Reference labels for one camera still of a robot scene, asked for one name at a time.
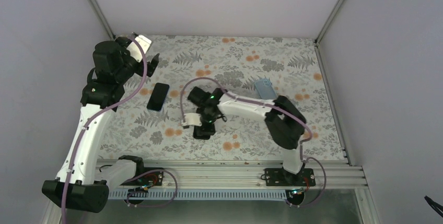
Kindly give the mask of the blue phone with black screen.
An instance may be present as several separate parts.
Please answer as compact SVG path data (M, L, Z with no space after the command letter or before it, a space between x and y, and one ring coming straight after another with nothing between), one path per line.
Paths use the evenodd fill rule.
M152 111L161 111L170 86L164 83L156 83L149 98L146 108Z

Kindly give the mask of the light blue phone case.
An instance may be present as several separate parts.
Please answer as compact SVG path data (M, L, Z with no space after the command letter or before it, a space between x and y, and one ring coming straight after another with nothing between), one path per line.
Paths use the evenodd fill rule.
M261 78L254 82L254 87L261 99L274 100L277 94L272 86L272 83L267 78Z

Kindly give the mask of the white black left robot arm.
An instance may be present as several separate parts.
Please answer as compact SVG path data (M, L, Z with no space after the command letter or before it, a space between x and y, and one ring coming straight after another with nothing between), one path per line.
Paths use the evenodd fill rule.
M55 179L46 180L42 193L62 210L98 213L108 195L121 184L145 179L140 157L122 156L108 171L97 172L98 152L104 132L118 106L127 102L124 84L133 76L153 75L159 57L146 58L151 40L141 34L103 41L92 54L94 68L87 76L81 97L80 118L69 153Z

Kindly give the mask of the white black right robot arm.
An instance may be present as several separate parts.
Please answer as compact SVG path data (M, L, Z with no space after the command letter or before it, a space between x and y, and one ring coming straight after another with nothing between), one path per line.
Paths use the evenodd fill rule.
M188 95L197 110L183 113L183 128L192 126L196 139L208 140L215 134L215 122L234 115L250 120L264 122L271 139L283 149L283 179L290 186L297 185L303 179L302 135L307 131L306 118L285 96L272 100L253 99L229 93L216 88L206 92L194 87Z

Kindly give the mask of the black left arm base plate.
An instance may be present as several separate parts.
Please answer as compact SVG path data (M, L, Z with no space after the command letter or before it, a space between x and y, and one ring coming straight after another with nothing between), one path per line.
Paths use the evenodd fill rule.
M164 172L160 170L161 168L149 168L145 167L144 170L141 173L138 173L136 175L142 174L143 176L130 181L130 182L124 182L121 185L122 186L162 186L162 181L164 177Z

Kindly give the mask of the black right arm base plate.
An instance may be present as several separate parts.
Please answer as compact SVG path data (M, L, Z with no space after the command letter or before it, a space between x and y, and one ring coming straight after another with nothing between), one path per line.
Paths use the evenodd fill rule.
M316 186L313 169L304 168L297 174L292 174L283 168L266 168L260 179L266 186Z

